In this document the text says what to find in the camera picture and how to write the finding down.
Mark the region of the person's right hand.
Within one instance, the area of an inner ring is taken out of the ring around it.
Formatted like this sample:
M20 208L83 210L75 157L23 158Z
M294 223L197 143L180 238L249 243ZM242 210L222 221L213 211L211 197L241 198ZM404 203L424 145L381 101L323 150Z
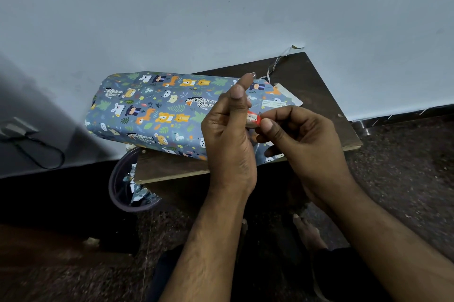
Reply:
M286 141L273 144L266 157L283 154L304 190L320 208L327 208L357 187L349 171L335 126L328 118L298 106L271 109L260 115L286 132Z

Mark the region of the person's left hand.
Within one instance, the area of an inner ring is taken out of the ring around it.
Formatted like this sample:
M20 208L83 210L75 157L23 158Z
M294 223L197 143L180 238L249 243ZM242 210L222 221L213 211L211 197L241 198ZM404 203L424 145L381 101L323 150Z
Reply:
M253 78L247 73L236 84L246 91ZM229 91L219 97L201 123L210 170L209 191L246 202L257 183L257 164L245 125L228 125Z

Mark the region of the small red tape roll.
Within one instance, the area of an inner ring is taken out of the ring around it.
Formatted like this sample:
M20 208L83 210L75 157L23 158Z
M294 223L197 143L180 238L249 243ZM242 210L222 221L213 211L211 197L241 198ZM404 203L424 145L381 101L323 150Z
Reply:
M254 129L260 126L261 117L251 111L247 111L246 125L247 129Z

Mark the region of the person's right forearm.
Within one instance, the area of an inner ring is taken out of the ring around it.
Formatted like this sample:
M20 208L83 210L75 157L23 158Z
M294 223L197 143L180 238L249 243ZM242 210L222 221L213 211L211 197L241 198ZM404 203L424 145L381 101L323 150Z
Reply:
M394 302L454 302L454 263L375 203L350 175L312 193Z

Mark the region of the person's left forearm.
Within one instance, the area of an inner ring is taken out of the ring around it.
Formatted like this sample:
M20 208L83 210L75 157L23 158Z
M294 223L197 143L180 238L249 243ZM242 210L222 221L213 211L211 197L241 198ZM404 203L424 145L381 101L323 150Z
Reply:
M230 302L241 224L250 188L208 190L158 302Z

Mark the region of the animal print wrapped gift box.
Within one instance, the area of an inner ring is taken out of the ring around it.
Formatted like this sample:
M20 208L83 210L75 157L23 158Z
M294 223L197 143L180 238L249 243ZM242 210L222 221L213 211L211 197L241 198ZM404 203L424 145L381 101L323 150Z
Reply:
M102 139L207 160L201 122L239 78L137 72L105 78L85 117Z

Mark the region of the person's right foot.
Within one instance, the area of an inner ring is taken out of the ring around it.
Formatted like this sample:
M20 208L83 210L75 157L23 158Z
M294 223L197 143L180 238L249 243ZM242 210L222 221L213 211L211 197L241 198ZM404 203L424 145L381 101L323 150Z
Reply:
M301 218L297 213L293 214L292 220L304 247L309 253L328 249L326 243L320 236L318 228L308 222L305 218Z

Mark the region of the wrapping paper scraps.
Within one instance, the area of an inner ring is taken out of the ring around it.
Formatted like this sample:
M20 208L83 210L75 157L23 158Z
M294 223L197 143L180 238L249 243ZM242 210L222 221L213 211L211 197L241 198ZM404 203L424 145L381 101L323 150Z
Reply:
M135 182L136 167L136 163L131 164L129 173L122 179L124 191L126 193L126 205L135 208L150 207L160 201L161 198L144 185Z

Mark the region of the purple waste bin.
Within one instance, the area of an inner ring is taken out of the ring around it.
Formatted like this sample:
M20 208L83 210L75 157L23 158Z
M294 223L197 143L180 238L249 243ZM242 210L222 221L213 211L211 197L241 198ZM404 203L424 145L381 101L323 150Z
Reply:
M126 205L126 193L122 183L123 177L129 173L131 164L138 162L139 154L143 151L142 148L133 148L129 150L116 163L109 179L109 196L113 204L120 210L127 213L140 213L156 208L162 203L162 199L150 207L129 207Z

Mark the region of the person's left leg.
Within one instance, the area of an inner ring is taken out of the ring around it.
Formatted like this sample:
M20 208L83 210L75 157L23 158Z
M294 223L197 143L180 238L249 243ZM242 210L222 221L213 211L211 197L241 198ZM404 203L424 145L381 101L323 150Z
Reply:
M151 281L144 302L158 302L164 291L170 276L179 260L184 243L162 253L159 257L153 271ZM241 292L242 274L244 264L246 263L246 250L244 248L239 252L239 260L235 264L235 273L233 276L231 301L246 302L246 293Z

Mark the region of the white power adapter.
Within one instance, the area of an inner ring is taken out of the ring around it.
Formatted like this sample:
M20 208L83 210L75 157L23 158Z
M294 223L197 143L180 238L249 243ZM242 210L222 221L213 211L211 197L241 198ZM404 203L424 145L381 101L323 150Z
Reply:
M36 127L18 117L0 120L0 140L21 139L38 132Z

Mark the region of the brown wooden board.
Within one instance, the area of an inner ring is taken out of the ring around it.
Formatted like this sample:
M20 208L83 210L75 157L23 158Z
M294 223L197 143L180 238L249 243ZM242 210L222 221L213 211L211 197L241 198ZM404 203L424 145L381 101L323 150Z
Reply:
M0 224L0 269L125 267L132 262L132 254L106 251L95 238Z

